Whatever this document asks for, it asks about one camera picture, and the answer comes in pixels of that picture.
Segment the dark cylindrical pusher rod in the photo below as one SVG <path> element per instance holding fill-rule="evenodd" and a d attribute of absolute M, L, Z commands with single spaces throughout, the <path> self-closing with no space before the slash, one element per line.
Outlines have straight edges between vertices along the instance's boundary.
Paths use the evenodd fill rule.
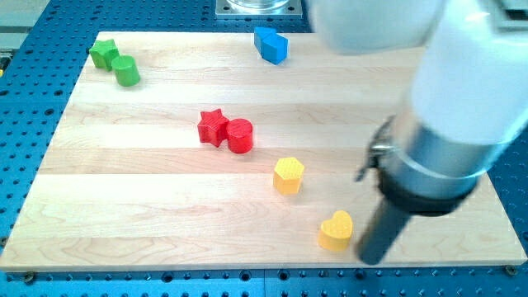
<path fill-rule="evenodd" d="M 403 231 L 411 215 L 383 199 L 357 244 L 356 254 L 367 265 L 377 265 Z"/>

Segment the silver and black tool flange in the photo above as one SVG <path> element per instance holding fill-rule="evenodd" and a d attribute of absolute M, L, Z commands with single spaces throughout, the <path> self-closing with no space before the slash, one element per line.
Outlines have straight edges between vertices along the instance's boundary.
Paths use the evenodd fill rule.
<path fill-rule="evenodd" d="M 474 191 L 505 148 L 450 139 L 406 109 L 375 131 L 356 180 L 374 168 L 384 202 L 407 215 L 442 216 Z"/>

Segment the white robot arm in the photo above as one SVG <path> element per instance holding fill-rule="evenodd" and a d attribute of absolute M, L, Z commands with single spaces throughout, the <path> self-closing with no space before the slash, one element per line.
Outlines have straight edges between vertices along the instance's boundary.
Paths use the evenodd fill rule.
<path fill-rule="evenodd" d="M 365 169 L 383 199 L 356 249 L 381 261 L 414 215 L 455 210 L 527 124 L 524 1 L 312 1 L 339 54 L 425 47 L 403 107 L 373 135 Z"/>

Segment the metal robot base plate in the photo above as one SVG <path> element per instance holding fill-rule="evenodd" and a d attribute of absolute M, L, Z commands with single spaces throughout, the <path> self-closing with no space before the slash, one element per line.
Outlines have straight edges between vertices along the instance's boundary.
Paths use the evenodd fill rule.
<path fill-rule="evenodd" d="M 303 16 L 301 0 L 216 0 L 217 17 Z"/>

